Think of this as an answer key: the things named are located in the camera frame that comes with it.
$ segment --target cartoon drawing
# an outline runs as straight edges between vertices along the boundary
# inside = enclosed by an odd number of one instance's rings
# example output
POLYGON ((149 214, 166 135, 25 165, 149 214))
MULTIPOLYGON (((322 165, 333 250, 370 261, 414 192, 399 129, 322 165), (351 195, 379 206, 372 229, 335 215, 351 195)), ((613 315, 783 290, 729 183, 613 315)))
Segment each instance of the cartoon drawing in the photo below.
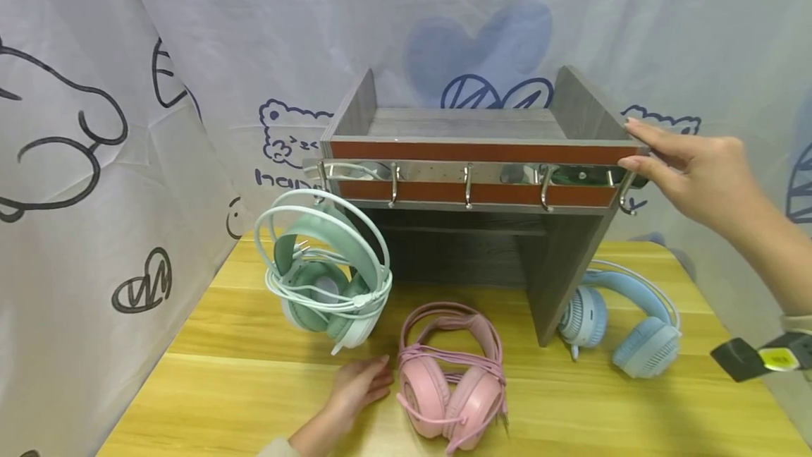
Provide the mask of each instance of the cartoon drawing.
POLYGON ((649 111, 645 106, 632 104, 629 108, 620 112, 621 116, 634 116, 642 121, 650 122, 660 127, 664 127, 673 133, 680 135, 698 135, 702 119, 698 116, 673 116, 660 115, 654 111, 649 111))
POLYGON ((151 250, 144 261, 144 275, 135 276, 118 285, 111 302, 113 309, 123 314, 137 314, 154 309, 169 298, 172 289, 172 264, 164 248, 151 250), (127 298, 121 293, 127 289, 127 298))
POLYGON ((192 93, 192 90, 189 90, 181 83, 180 78, 176 78, 175 66, 172 64, 169 52, 163 48, 164 41, 161 38, 157 39, 152 56, 153 89, 155 90, 157 102, 164 108, 170 109, 188 95, 188 97, 192 98, 192 103, 197 111, 197 118, 203 121, 201 107, 197 103, 197 98, 192 93))
MULTIPOLYGON (((56 69, 48 66, 47 63, 40 61, 37 57, 25 53, 23 51, 13 49, 13 47, 5 46, 0 39, 0 66, 5 65, 5 63, 10 63, 10 65, 14 66, 14 71, 18 71, 20 73, 25 73, 26 78, 19 78, 17 77, 14 81, 11 82, 11 86, 7 88, 0 87, 0 116, 4 121, 7 123, 11 123, 15 126, 22 127, 27 124, 27 116, 32 113, 31 106, 32 104, 38 108, 39 105, 42 106, 52 106, 52 103, 49 102, 42 102, 41 100, 37 100, 37 98, 42 99, 43 92, 48 92, 48 89, 54 88, 53 84, 55 82, 59 82, 60 84, 64 84, 64 86, 69 87, 70 89, 75 90, 76 92, 80 92, 83 95, 92 95, 93 97, 101 97, 103 99, 103 105, 100 105, 98 99, 93 101, 91 105, 91 113, 90 113, 90 122, 93 124, 98 124, 100 121, 105 121, 107 116, 114 117, 117 122, 120 122, 120 132, 118 135, 113 137, 106 137, 94 132, 91 127, 87 124, 87 119, 85 117, 85 110, 86 109, 75 109, 75 110, 66 110, 65 113, 68 114, 76 114, 79 128, 82 133, 85 134, 88 140, 90 140, 90 145, 85 145, 85 143, 80 142, 79 140, 75 140, 75 138, 70 138, 62 135, 50 135, 44 136, 43 138, 38 138, 37 140, 29 141, 17 151, 16 161, 17 164, 23 163, 23 157, 28 152, 31 152, 35 148, 42 148, 44 146, 54 146, 54 145, 63 145, 69 148, 73 148, 76 152, 81 153, 81 155, 86 158, 87 162, 90 163, 90 167, 92 170, 92 174, 87 179, 84 188, 79 190, 76 194, 73 195, 59 195, 55 198, 54 201, 46 201, 47 197, 42 195, 38 198, 42 198, 42 200, 29 200, 26 196, 22 196, 23 190, 20 191, 18 194, 6 194, 0 195, 0 205, 5 207, 12 208, 13 211, 7 212, 4 208, 0 207, 0 221, 11 223, 17 222, 22 219, 23 215, 27 211, 31 210, 54 210, 57 208, 64 208, 69 207, 71 205, 76 205, 80 201, 87 198, 90 193, 96 188, 99 179, 102 175, 102 167, 101 164, 98 162, 96 158, 96 150, 99 146, 108 146, 114 147, 124 143, 124 140, 127 140, 128 135, 128 124, 127 120, 124 119, 124 113, 121 109, 121 106, 118 105, 115 99, 104 92, 102 89, 95 88, 95 87, 87 87, 85 85, 81 85, 79 83, 75 83, 70 79, 62 76, 56 69), (47 74, 47 78, 41 78, 39 73, 47 74), (16 82, 20 81, 20 87, 16 87, 16 82), (37 88, 27 88, 29 81, 34 81, 38 84, 37 88)), ((83 103, 87 103, 91 99, 84 99, 83 103)), ((41 113, 45 114, 48 113, 46 108, 43 108, 41 113)), ((65 130, 66 124, 60 123, 54 125, 55 128, 58 130, 65 130)), ((18 129, 18 134, 25 134, 26 130, 18 129)), ((65 164, 68 164, 72 161, 66 159, 65 164)))
POLYGON ((294 152, 319 150, 319 141, 289 134, 274 137, 273 133, 282 130, 279 126, 301 126, 303 116, 314 121, 325 119, 320 121, 321 123, 314 122, 314 125, 326 126, 326 119, 330 119, 332 115, 329 111, 311 111, 296 108, 296 106, 288 106, 277 99, 268 99, 265 104, 259 106, 259 121, 265 126, 265 145, 262 147, 262 153, 274 163, 302 169, 301 156, 294 156, 294 152))
POLYGON ((234 238, 235 240, 240 240, 242 236, 239 236, 238 234, 231 231, 231 224, 229 222, 229 219, 231 218, 231 216, 234 216, 235 218, 240 216, 240 212, 234 209, 234 205, 236 205, 236 202, 240 201, 241 199, 242 198, 240 198, 240 196, 237 196, 234 200, 231 200, 230 204, 228 204, 229 208, 228 216, 226 216, 226 231, 228 232, 228 236, 234 238))
POLYGON ((257 181, 257 185, 269 184, 272 188, 321 189, 321 185, 313 181, 285 177, 284 175, 268 175, 267 173, 262 173, 259 168, 254 170, 254 179, 257 181))
POLYGON ((794 164, 789 175, 785 215, 797 225, 812 223, 812 88, 796 113, 794 145, 792 157, 794 164))
POLYGON ((500 9, 474 39, 456 20, 427 18, 412 30, 404 67, 427 108, 549 105, 552 84, 535 73, 551 37, 550 9, 535 0, 500 9))
POLYGON ((541 97, 541 106, 550 106, 553 84, 546 78, 528 78, 509 89, 502 98, 491 82, 479 74, 463 74, 445 86, 440 97, 440 108, 528 109, 541 97))

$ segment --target headphones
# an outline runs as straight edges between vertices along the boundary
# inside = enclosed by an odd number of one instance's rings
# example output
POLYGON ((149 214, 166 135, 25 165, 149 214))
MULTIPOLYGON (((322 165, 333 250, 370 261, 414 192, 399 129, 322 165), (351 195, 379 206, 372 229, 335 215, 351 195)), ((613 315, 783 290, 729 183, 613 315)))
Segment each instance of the headphones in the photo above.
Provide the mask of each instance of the headphones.
POLYGON ((567 304, 558 329, 563 340, 572 346, 572 359, 578 360, 579 346, 591 348, 603 339, 608 312, 603 296, 594 288, 600 286, 629 298, 647 314, 614 351, 613 363, 630 377, 652 378, 662 374, 677 359, 679 351, 677 307, 646 277, 609 261, 593 260, 592 263, 608 265, 621 272, 587 270, 582 285, 567 304))
POLYGON ((332 355, 343 347, 357 347, 369 337, 389 298, 392 274, 386 242, 364 212, 326 191, 291 190, 257 219, 254 244, 268 265, 266 286, 282 298, 282 312, 290 323, 310 332, 326 332, 336 342, 332 355), (299 195, 315 196, 316 204, 282 205, 299 195), (352 212, 369 228, 383 252, 383 264, 353 223, 325 200, 352 212), (277 236, 273 217, 279 212, 303 216, 277 236), (260 241, 263 224, 271 233, 273 260, 260 241), (311 248, 307 240, 296 243, 299 236, 319 240, 332 250, 311 248), (350 268, 351 279, 338 265, 350 268))
POLYGON ((459 303, 427 303, 415 309, 400 331, 400 392, 396 398, 404 407, 418 434, 443 435, 452 455, 457 448, 472 450, 486 427, 502 413, 507 423, 508 405, 502 370, 502 341, 482 314, 459 303), (419 320, 438 315, 428 323, 414 344, 406 346, 410 329, 419 320), (468 329, 485 356, 442 351, 423 341, 435 329, 468 329), (438 361, 465 365, 463 373, 443 372, 438 361), (454 392, 449 383, 456 383, 454 392))

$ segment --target wooden table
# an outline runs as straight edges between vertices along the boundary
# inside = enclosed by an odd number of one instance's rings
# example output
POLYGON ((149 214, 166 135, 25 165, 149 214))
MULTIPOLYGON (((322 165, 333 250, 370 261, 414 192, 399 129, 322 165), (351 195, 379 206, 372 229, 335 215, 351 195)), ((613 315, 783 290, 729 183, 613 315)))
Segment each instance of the wooden table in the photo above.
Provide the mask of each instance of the wooden table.
MULTIPOLYGON (((502 336, 510 433, 492 426, 476 456, 807 456, 810 451, 758 382, 736 384, 708 352, 728 339, 719 320, 667 250, 650 243, 607 243, 600 259, 647 276, 683 316, 682 349, 671 370, 632 380, 610 366, 610 352, 642 318, 605 293, 604 344, 572 362, 555 339, 536 345, 524 293, 463 287, 395 286, 372 337, 330 355, 323 334, 284 320, 263 283, 265 266, 247 240, 215 277, 197 309, 130 404, 100 456, 253 456, 313 415, 347 360, 397 353, 408 312, 432 300, 479 308, 502 336)), ((475 351, 466 333, 433 344, 475 351)), ((394 395, 360 416, 338 456, 442 456, 445 441, 412 431, 394 395)))

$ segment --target white curtain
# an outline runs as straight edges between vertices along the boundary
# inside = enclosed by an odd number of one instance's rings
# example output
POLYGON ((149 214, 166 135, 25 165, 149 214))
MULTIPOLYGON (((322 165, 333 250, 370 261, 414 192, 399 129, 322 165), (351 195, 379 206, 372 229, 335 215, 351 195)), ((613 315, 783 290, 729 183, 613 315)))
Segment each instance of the white curtain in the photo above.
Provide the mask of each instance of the white curtain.
MULTIPOLYGON (((4 451, 101 445, 250 216, 312 184, 302 160, 367 67, 382 104, 484 108, 544 106, 571 63, 619 114, 742 137, 805 226, 811 4, 0 0, 4 451)), ((609 238, 661 233, 733 333, 778 332, 733 250, 655 188, 634 205, 609 238)), ((812 391, 770 386, 812 440, 812 391)))

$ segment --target headphone stand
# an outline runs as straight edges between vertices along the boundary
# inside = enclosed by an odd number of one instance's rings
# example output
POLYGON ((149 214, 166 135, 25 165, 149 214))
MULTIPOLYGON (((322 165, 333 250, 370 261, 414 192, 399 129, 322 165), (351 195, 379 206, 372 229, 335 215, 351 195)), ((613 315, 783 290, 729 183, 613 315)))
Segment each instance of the headphone stand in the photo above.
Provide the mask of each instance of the headphone stand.
POLYGON ((380 228, 396 283, 522 288, 545 346, 618 208, 634 215, 646 180, 618 159, 648 152, 572 67, 548 108, 522 108, 552 93, 535 79, 518 108, 461 79, 446 94, 476 109, 384 109, 367 71, 304 167, 380 228))

